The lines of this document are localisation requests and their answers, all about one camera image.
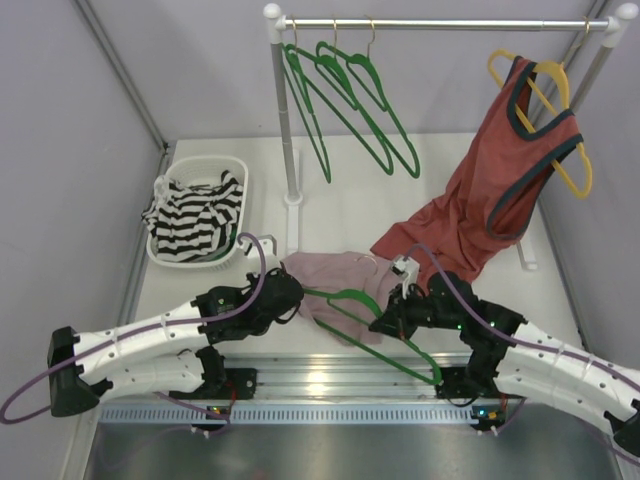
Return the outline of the white metal clothes rack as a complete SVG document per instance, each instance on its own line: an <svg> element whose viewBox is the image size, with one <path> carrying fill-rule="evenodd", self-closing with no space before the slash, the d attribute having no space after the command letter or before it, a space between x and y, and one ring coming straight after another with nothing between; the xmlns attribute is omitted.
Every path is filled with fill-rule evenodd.
<svg viewBox="0 0 640 480"><path fill-rule="evenodd" d="M283 33L300 29L331 29L333 39L338 39L338 31L370 29L367 18L365 19L299 19L285 15L281 7L275 3L267 4L263 9L266 28L269 37L273 73L275 77L275 91L278 107L281 144L285 167L287 192L284 202L287 209L286 252L294 253L300 246L302 204L304 201L301 187L300 153L293 147L290 128L290 115L288 109L288 95L292 94L285 79L285 61L283 57ZM573 110L583 103L590 91L595 78L603 68L604 63L620 43L624 33L633 20L639 16L639 6L633 2L627 2L619 6L613 15L601 19L583 20L469 20L469 19L373 19L377 31L382 30L424 30L424 31L510 31L510 32L583 32L589 35L592 32L603 34L599 51L594 57L587 73L574 95L570 94L570 108ZM363 114L367 125L371 128L371 118L361 108L353 94L351 83L344 70L347 68L345 60L348 55L337 48L336 44L330 46L330 57L313 54L312 63L321 65L331 73L331 77L340 86L338 92L345 96L347 103L356 111ZM394 172L393 156L383 147L387 159L385 161L375 157L376 162L383 171L391 175Z"/></svg>

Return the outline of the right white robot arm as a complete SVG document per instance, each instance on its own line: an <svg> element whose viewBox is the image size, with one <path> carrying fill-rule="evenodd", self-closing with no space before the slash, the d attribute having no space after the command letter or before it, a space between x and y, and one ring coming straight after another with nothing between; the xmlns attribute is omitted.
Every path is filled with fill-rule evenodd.
<svg viewBox="0 0 640 480"><path fill-rule="evenodd" d="M639 374L577 349L523 315L482 300L451 272L427 288L391 290L387 307L369 329L408 340L420 328L458 333L471 350L452 397L522 397L583 420L639 454Z"/></svg>

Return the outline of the white laundry basket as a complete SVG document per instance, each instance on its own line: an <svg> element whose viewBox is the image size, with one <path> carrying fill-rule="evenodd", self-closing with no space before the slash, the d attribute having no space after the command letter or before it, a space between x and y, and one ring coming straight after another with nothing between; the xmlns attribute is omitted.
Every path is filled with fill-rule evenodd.
<svg viewBox="0 0 640 480"><path fill-rule="evenodd" d="M225 269L230 265L231 259L236 253L237 236L241 232L243 227L244 214L247 204L249 173L246 164L242 160L228 155L196 155L185 157L174 162L168 168L166 173L160 176L165 175L170 179L175 179L188 186L202 184L213 185L219 181L221 173L225 170L230 171L231 174L244 187L238 232L228 253L224 254L216 260L197 263L169 263L160 261L156 258L155 248L152 246L151 237L148 232L146 250L152 262L159 266L176 269L211 268L214 270L220 270Z"/></svg>

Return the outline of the pink tank top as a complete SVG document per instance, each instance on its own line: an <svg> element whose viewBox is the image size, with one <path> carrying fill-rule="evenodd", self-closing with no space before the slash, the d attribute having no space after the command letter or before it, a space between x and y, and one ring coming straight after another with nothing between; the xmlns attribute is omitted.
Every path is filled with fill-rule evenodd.
<svg viewBox="0 0 640 480"><path fill-rule="evenodd" d="M282 264L305 289L330 294L355 290L375 300L381 310L386 309L391 290L399 284L390 270L390 261L357 252L296 252L284 258ZM366 345L379 345L383 340L381 334L368 330L377 315L355 299L329 301L305 295L299 314L311 323L321 321Z"/></svg>

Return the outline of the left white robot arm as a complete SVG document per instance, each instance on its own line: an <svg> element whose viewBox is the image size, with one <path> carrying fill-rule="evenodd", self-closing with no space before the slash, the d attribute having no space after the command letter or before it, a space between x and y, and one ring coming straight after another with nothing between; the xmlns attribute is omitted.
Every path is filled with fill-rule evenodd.
<svg viewBox="0 0 640 480"><path fill-rule="evenodd" d="M301 305L301 284L282 268L249 273L244 287L216 286L156 317L121 328L51 336L51 413L62 418L108 400L166 392L176 399L213 399L229 380L219 343L265 334Z"/></svg>

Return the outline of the striped black white shirt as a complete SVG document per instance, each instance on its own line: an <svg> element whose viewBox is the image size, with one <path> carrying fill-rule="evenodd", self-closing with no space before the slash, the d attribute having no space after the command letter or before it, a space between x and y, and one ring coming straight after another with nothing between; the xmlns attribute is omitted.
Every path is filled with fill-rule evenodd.
<svg viewBox="0 0 640 480"><path fill-rule="evenodd" d="M169 263L216 260L236 238L244 187L225 170L217 183L185 185L163 175L141 218L156 258Z"/></svg>

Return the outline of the red tank top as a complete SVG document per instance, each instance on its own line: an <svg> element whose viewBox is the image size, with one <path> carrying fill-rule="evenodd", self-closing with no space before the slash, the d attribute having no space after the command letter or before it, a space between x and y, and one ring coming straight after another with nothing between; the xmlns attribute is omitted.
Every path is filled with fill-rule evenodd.
<svg viewBox="0 0 640 480"><path fill-rule="evenodd" d="M565 109L531 132L527 113L536 63L516 57L501 91L442 195L377 240L374 255L411 253L426 284L439 268L473 282L489 260L526 232L542 189L582 142L574 113Z"/></svg>

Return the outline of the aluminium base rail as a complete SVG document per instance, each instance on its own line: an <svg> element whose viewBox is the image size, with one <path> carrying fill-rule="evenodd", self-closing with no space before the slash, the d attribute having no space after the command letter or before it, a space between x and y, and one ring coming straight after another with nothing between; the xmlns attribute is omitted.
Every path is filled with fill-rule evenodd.
<svg viewBox="0 0 640 480"><path fill-rule="evenodd" d="M176 399L166 392L108 400L137 402L137 421L171 420L214 423L470 423L489 419L501 396L452 397L468 353L435 356L443 380L424 384L363 352L310 353L225 351L228 388L213 399ZM393 360L424 375L430 367L416 354Z"/></svg>

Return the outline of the yellow hanger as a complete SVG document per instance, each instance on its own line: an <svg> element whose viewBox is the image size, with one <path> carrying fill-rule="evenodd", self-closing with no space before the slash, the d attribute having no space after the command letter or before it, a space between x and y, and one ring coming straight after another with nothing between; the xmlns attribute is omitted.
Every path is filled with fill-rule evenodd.
<svg viewBox="0 0 640 480"><path fill-rule="evenodd" d="M505 80L500 76L496 68L494 67L494 61L502 57L506 60L514 61L516 55L506 49L497 49L490 54L487 60L487 69L490 76L493 78L498 87L504 86ZM543 61L537 63L533 68L534 73L543 74L550 78L552 84L556 87L556 91L559 94L560 106L563 110L570 108L570 84L564 65L553 61ZM527 79L527 84L531 88L532 92L538 97L544 108L552 114L554 117L559 115L559 111L555 108L552 101L548 96L537 86L536 82L531 79ZM560 164L558 160L551 162L554 170L561 176L564 183L571 191L571 193L578 199L586 199L591 193L593 186L593 168L591 160L589 159L584 142L580 142L576 146L576 151L584 168L585 183L583 187L578 187L572 180L567 170Z"/></svg>

